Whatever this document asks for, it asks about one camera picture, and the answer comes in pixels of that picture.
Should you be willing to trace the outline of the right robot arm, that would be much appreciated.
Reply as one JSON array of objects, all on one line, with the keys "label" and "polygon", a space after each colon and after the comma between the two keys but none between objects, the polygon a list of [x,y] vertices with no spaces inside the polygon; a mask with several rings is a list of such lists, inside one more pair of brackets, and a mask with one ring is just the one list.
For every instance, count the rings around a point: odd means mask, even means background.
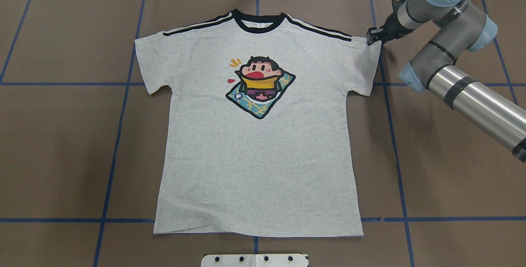
[{"label": "right robot arm", "polygon": [[369,46],[405,37],[427,22],[439,31],[403,67],[399,78],[414,91],[430,91],[503,145],[519,161],[526,156],[524,109],[456,66],[465,51],[494,40],[497,25],[470,0],[391,0],[392,13],[367,31]]}]

